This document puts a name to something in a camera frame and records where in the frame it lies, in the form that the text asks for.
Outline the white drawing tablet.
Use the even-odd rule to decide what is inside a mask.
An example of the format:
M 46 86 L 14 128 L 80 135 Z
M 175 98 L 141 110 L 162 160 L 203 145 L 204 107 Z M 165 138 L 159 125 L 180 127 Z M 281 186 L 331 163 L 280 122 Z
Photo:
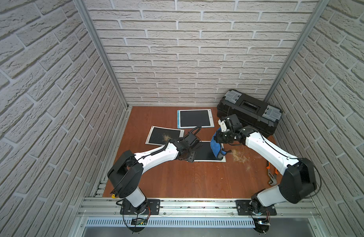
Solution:
M 184 133 L 185 131 L 182 129 L 172 129 L 172 128 L 152 126 L 148 133 L 145 144 L 162 146 L 168 140 L 178 139 L 180 137 L 183 137 Z
M 195 148 L 195 158 L 194 162 L 218 162 L 218 163 L 225 163 L 226 158 L 225 156 L 218 160 L 214 155 L 210 141 L 201 141 Z

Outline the blue microfiber cleaning mitt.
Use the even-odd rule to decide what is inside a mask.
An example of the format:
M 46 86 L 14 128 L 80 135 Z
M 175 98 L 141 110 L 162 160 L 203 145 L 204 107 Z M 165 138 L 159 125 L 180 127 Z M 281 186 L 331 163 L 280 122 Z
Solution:
M 222 148 L 222 145 L 218 142 L 220 133 L 221 132 L 217 130 L 210 141 L 211 150 L 217 160 L 222 160 L 225 157 L 225 155 L 232 152 L 232 150 L 226 151 L 224 148 Z

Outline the blue-edged drawing tablet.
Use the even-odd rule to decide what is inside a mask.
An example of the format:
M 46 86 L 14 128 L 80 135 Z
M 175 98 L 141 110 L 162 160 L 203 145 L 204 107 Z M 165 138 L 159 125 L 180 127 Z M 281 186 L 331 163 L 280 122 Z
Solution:
M 195 128 L 215 127 L 211 109 L 177 110 L 177 127 Z

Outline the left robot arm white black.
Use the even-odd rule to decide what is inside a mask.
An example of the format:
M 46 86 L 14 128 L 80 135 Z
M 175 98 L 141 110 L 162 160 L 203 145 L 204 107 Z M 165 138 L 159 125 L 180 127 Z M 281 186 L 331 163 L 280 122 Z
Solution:
M 142 175 L 163 163 L 179 160 L 192 163 L 195 159 L 194 148 L 200 143 L 197 133 L 201 126 L 193 128 L 184 137 L 169 139 L 159 148 L 133 153 L 125 151 L 107 173 L 113 189 L 111 194 L 127 200 L 133 207 L 145 205 L 147 198 L 139 188 Z

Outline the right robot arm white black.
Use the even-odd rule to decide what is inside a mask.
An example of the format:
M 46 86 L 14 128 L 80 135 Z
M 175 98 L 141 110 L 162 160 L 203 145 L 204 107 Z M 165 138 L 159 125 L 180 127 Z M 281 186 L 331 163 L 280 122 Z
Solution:
M 215 148 L 217 144 L 238 142 L 247 146 L 265 158 L 282 175 L 278 185 L 264 189 L 251 198 L 250 205 L 255 213 L 263 208 L 281 202 L 297 204 L 317 189 L 314 166 L 309 159 L 298 158 L 277 145 L 268 141 L 256 128 L 243 126 L 237 115 L 222 117 L 218 124 L 220 128 L 211 140 L 214 155 L 224 155 L 226 151 Z

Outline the black toolbox grey latches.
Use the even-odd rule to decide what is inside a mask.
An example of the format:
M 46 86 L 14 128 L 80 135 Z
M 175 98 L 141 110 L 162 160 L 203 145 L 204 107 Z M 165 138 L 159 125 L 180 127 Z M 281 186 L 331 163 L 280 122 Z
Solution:
M 266 138 L 275 133 L 282 113 L 280 108 L 235 89 L 229 90 L 217 105 L 217 117 L 235 114 L 243 125 L 255 127 Z

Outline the orange handled pliers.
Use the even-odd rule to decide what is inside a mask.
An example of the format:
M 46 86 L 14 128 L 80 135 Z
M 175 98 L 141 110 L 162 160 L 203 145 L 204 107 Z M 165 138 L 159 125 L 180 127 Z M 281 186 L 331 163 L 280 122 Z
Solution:
M 276 168 L 271 169 L 270 162 L 267 162 L 266 169 L 267 169 L 267 175 L 270 178 L 270 180 L 268 181 L 268 184 L 271 185 L 271 186 L 277 185 L 276 177 L 279 174 L 279 171 Z

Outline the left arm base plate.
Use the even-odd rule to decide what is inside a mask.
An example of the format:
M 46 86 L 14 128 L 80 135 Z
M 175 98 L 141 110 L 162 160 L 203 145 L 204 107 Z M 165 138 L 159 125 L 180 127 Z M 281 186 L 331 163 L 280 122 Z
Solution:
M 160 199 L 146 199 L 138 207 L 134 207 L 127 199 L 121 204 L 121 215 L 158 215 L 160 210 Z

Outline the aluminium mounting rail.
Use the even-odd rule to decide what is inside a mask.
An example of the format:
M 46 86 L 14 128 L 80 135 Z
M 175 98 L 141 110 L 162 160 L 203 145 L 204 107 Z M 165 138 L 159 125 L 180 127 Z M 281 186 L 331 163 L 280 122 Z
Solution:
M 159 198 L 157 206 L 159 214 L 155 217 L 213 217 L 230 218 L 238 217 L 244 212 L 244 217 L 263 218 L 266 214 L 255 215 L 247 213 L 249 210 L 236 203 L 235 198 Z M 84 198 L 78 217 L 114 217 L 121 216 L 122 201 L 112 198 Z M 311 199 L 304 199 L 298 204 L 283 202 L 275 204 L 269 211 L 271 218 L 320 218 L 318 209 Z

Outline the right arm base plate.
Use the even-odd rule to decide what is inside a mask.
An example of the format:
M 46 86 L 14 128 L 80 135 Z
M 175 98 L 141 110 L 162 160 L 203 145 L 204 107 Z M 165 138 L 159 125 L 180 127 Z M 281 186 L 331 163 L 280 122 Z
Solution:
M 274 205 L 265 207 L 253 199 L 238 199 L 235 201 L 239 216 L 276 216 L 277 212 Z

